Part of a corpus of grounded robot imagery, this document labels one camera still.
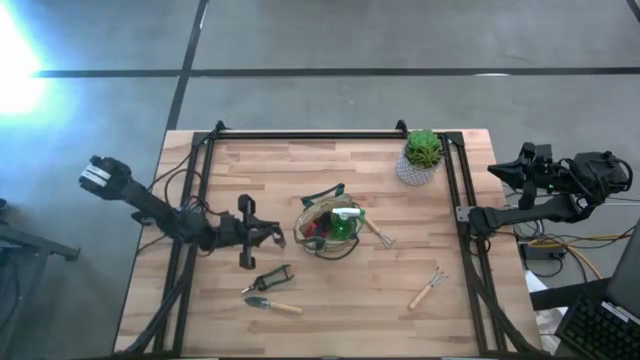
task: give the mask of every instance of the white pot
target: white pot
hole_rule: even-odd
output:
[[[404,156],[404,151],[403,148],[402,154],[400,154],[398,162],[396,162],[396,172],[398,173],[398,177],[409,185],[418,186],[428,183],[438,172],[440,165],[442,165],[443,158],[441,157],[435,166],[428,169],[413,166],[409,160],[407,160],[407,157]]]

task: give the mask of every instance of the keyboard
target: keyboard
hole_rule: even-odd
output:
[[[583,294],[569,307],[556,335],[588,359],[640,360],[640,325],[615,312]]]

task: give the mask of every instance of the basket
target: basket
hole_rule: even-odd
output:
[[[302,204],[305,210],[300,214],[293,228],[293,238],[297,244],[302,245],[304,250],[325,260],[340,260],[351,254],[360,243],[358,233],[362,229],[362,219],[352,218],[355,222],[352,233],[346,239],[333,239],[327,233],[326,236],[311,235],[310,228],[314,222],[326,212],[331,212],[335,208],[358,208],[351,196],[344,193],[344,184],[338,184],[333,188],[318,194],[303,197]],[[334,192],[333,196],[317,202],[312,200],[326,196]]]

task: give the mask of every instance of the green succulent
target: green succulent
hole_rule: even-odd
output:
[[[431,130],[416,130],[409,134],[404,156],[413,166],[430,168],[442,157],[440,139]]]

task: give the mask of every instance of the potted plant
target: potted plant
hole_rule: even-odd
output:
[[[416,130],[409,134],[396,163],[396,172],[409,185],[423,185],[431,180],[440,164],[442,149],[438,135],[431,130]]]

